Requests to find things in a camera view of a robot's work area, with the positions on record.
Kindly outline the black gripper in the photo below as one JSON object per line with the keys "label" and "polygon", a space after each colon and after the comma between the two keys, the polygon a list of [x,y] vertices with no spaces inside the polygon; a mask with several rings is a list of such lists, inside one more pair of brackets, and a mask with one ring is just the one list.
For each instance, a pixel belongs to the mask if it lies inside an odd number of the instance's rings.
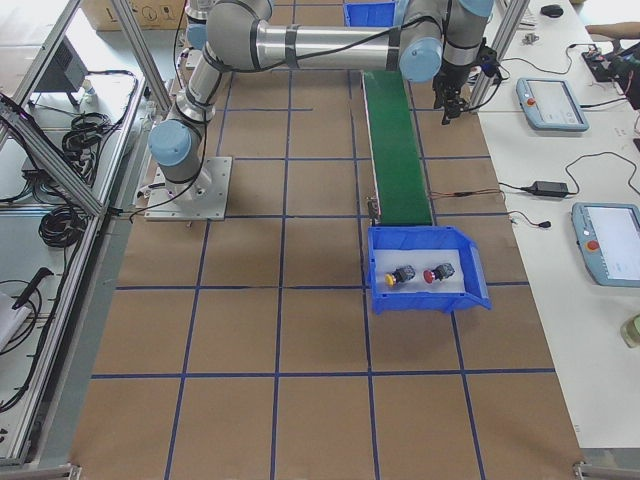
{"label": "black gripper", "polygon": [[468,102],[461,97],[462,87],[466,84],[471,68],[443,64],[433,79],[434,109],[443,108],[442,125],[449,125],[458,117],[458,111],[468,106]]}

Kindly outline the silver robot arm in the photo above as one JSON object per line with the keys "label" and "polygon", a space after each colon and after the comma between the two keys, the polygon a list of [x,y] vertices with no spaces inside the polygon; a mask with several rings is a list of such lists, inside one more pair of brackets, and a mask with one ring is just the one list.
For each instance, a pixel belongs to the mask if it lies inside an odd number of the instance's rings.
{"label": "silver robot arm", "polygon": [[212,188],[198,149],[229,74],[277,67],[398,71],[409,82],[432,84],[434,106],[449,123],[467,106],[461,89],[470,70],[489,55],[484,32],[492,10],[490,1],[399,1],[387,28],[276,26],[270,1],[215,2],[195,70],[149,137],[169,200],[198,201]]}
{"label": "silver robot arm", "polygon": [[214,5],[214,0],[187,0],[185,14],[187,16],[186,39],[194,49],[201,50],[207,41],[207,19]]}

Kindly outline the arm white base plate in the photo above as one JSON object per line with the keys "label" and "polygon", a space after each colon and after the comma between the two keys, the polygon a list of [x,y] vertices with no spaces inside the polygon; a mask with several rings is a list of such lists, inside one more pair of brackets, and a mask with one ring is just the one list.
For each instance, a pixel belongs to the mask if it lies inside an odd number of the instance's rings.
{"label": "arm white base plate", "polygon": [[160,167],[156,168],[155,183],[159,188],[149,192],[149,209],[143,216],[149,221],[223,221],[226,215],[232,158],[205,158],[199,178],[180,195],[189,183],[177,185],[166,183]]}

